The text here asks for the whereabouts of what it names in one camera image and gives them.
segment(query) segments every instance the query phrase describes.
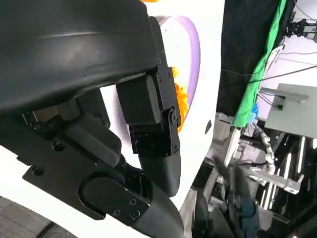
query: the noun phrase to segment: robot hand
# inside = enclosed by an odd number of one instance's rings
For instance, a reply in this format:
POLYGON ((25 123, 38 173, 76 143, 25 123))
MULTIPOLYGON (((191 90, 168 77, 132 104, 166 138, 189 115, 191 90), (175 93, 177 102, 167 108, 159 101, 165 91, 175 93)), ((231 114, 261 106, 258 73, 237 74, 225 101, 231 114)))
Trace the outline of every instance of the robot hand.
POLYGON ((257 205, 250 196, 249 185, 242 169, 234 166, 226 168, 222 161, 215 158, 215 166, 229 190, 228 207, 234 232, 239 238, 256 238, 260 228, 257 205))

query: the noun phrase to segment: blue component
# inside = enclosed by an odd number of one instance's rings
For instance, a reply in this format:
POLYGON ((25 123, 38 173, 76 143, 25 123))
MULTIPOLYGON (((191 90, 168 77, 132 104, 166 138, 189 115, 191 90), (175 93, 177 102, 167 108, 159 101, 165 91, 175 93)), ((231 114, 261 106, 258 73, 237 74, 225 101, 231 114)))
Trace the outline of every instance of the blue component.
POLYGON ((259 104, 255 103, 253 106, 253 109, 251 111, 249 123, 252 123, 254 121, 254 119, 258 116, 258 114, 259 114, 259 104))

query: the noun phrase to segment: light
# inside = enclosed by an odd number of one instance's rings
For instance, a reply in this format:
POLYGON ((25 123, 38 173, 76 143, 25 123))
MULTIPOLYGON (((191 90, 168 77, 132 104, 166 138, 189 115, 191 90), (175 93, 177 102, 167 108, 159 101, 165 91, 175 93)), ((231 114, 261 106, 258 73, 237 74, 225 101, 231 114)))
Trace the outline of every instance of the light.
POLYGON ((264 192, 263 192, 263 194, 262 194, 262 199, 261 199, 260 207, 263 207, 265 193, 266 193, 266 190, 264 190, 264 192))
POLYGON ((305 147, 305 137, 302 136, 301 140, 301 148, 299 151, 299 158, 298 158, 298 166, 297 166, 297 173, 299 174, 302 169, 302 163, 303 163, 303 155, 304 155, 304 147, 305 147))
POLYGON ((271 197, 271 192, 272 192, 272 187, 273 187, 273 183, 270 182, 269 186, 268 186, 268 190, 267 190, 267 196, 266 196, 265 204, 264 204, 264 209, 265 210, 267 210, 267 208, 268 208, 269 198, 271 197))
MULTIPOLYGON (((276 175, 279 176, 279 173, 280 173, 280 172, 281 172, 281 169, 278 169, 276 175)), ((273 193, 272 193, 272 200, 275 198, 276 187, 277 187, 277 186, 274 185, 273 193)))
POLYGON ((291 165, 291 160, 292 160, 292 154, 289 153, 287 155, 287 161, 286 161, 285 172, 284 172, 284 179, 288 178, 289 166, 291 165))
POLYGON ((313 149, 316 149, 317 148, 317 139, 314 139, 313 140, 313 149))

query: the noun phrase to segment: led light strip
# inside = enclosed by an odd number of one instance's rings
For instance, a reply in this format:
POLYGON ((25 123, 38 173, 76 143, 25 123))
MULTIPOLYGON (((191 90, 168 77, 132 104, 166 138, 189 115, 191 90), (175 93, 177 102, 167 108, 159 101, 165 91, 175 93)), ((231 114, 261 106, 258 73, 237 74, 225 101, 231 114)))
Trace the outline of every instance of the led light strip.
POLYGON ((302 169, 302 163, 303 163, 303 155, 304 155, 304 147, 305 147, 305 137, 302 136, 301 139, 301 148, 299 151, 299 158, 298 158, 298 166, 297 166, 297 173, 299 174, 302 169))

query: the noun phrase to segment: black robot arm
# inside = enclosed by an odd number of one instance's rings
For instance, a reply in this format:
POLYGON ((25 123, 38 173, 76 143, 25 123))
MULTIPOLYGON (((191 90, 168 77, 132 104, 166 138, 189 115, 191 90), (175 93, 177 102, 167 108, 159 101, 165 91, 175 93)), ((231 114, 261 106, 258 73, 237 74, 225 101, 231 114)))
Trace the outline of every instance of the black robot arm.
POLYGON ((180 183, 181 117, 156 19, 138 0, 1 5, 16 31, 0 26, 0 145, 30 165, 23 178, 93 219, 182 237, 169 199, 180 183), (109 129, 99 87, 113 84, 142 170, 109 129))

